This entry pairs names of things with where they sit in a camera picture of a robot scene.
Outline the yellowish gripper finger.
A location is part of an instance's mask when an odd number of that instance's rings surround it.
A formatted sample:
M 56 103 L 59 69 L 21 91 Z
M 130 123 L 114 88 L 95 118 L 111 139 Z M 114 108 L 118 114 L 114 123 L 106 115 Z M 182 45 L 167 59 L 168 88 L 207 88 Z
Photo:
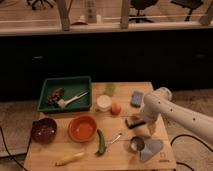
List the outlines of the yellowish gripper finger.
M 156 123 L 149 123 L 147 125 L 150 135 L 153 135 L 156 132 Z

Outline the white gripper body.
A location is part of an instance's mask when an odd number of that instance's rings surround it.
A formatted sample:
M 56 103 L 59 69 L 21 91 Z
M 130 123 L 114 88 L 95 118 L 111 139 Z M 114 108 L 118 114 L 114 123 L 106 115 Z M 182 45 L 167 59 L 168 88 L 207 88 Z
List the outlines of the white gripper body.
M 153 125 L 156 123 L 159 114 L 160 114 L 159 111 L 154 110 L 147 106 L 144 106 L 139 112 L 140 118 L 149 125 Z

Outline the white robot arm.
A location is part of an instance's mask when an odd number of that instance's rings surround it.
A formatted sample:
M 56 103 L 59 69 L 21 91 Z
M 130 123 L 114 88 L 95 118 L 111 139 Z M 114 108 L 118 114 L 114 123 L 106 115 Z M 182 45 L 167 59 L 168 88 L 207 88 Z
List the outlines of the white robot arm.
M 176 105 L 171 99 L 172 92 L 166 87 L 147 93 L 143 98 L 143 120 L 153 124 L 160 114 L 165 115 L 213 145 L 213 117 Z

